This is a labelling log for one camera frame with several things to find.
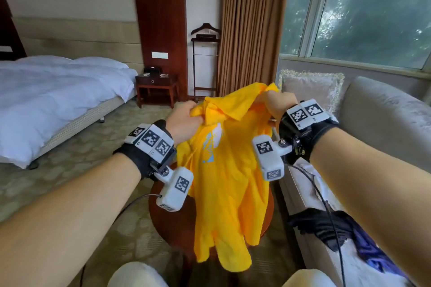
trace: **window sill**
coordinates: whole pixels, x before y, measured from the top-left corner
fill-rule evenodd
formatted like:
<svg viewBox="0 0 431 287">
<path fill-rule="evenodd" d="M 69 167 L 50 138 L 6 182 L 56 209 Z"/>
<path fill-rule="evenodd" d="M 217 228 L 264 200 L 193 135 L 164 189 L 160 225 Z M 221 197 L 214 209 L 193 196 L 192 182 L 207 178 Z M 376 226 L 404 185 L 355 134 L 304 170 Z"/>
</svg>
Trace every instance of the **window sill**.
<svg viewBox="0 0 431 287">
<path fill-rule="evenodd" d="M 316 58 L 316 57 L 303 58 L 303 57 L 298 57 L 298 56 L 290 55 L 290 54 L 280 54 L 279 58 L 290 60 L 290 61 L 305 61 L 308 63 L 320 63 L 320 64 L 325 64 L 325 65 L 358 68 L 361 70 L 373 70 L 376 72 L 385 72 L 385 73 L 390 73 L 390 74 L 403 75 L 403 76 L 409 76 L 409 77 L 417 77 L 417 78 L 423 78 L 423 79 L 431 80 L 431 72 L 425 72 L 423 70 L 414 70 L 414 69 L 392 67 L 392 66 L 382 66 L 382 65 L 372 65 L 372 64 L 367 64 L 367 63 L 356 63 L 353 61 L 338 61 L 338 60 L 326 59 L 326 58 Z"/>
</svg>

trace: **hand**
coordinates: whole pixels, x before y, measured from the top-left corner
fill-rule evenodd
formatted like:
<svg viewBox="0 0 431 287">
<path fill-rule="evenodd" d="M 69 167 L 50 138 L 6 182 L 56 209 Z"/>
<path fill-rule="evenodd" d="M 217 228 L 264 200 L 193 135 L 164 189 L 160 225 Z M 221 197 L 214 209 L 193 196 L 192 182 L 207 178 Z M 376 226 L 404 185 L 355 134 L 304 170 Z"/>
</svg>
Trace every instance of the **hand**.
<svg viewBox="0 0 431 287">
<path fill-rule="evenodd" d="M 176 107 L 166 118 L 166 129 L 171 133 L 175 145 L 189 140 L 203 123 L 203 117 L 190 117 L 197 104 L 187 101 Z"/>
<path fill-rule="evenodd" d="M 266 91 L 260 94 L 255 103 L 264 103 L 269 113 L 275 118 L 277 132 L 278 126 L 280 124 L 281 117 L 286 112 L 287 109 L 293 107 L 298 104 L 298 99 L 295 94 L 290 92 L 275 92 L 275 91 Z"/>
</svg>

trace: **bed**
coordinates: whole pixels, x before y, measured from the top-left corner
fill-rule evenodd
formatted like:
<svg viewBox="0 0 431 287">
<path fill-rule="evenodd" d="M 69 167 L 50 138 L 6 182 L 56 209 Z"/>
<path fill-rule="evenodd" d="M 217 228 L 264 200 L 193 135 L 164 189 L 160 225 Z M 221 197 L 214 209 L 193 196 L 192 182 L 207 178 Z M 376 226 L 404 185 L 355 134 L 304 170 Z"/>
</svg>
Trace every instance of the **bed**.
<svg viewBox="0 0 431 287">
<path fill-rule="evenodd" d="M 0 61 L 0 163 L 28 168 L 131 99 L 136 75 L 101 57 Z"/>
</svg>

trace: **white pants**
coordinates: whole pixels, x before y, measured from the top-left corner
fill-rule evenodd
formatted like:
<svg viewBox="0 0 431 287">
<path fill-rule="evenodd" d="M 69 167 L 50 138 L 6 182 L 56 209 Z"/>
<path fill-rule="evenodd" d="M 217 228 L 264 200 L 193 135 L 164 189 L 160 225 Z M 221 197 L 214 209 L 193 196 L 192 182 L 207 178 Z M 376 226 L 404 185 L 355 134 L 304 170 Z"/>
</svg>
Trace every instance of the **white pants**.
<svg viewBox="0 0 431 287">
<path fill-rule="evenodd" d="M 109 280 L 108 287 L 168 287 L 155 269 L 141 262 L 122 265 Z M 283 287 L 335 287 L 332 280 L 317 269 L 295 272 Z"/>
</svg>

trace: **sofa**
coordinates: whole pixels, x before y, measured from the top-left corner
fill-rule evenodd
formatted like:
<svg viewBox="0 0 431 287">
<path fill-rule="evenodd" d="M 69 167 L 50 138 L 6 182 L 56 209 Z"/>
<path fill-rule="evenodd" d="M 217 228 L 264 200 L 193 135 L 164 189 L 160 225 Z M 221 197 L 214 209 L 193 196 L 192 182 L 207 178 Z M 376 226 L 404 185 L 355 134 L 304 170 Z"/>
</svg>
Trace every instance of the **sofa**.
<svg viewBox="0 0 431 287">
<path fill-rule="evenodd" d="M 385 83 L 357 77 L 350 83 L 338 113 L 340 126 L 368 145 L 431 172 L 431 107 Z M 296 169 L 285 169 L 280 180 L 290 215 L 309 207 L 324 210 L 311 183 Z M 335 210 L 343 210 L 340 205 Z M 340 258 L 315 235 L 295 229 L 307 268 L 326 273 L 342 286 Z M 349 287 L 407 286 L 407 279 L 380 273 L 357 255 L 353 241 L 341 247 L 346 285 Z"/>
</svg>

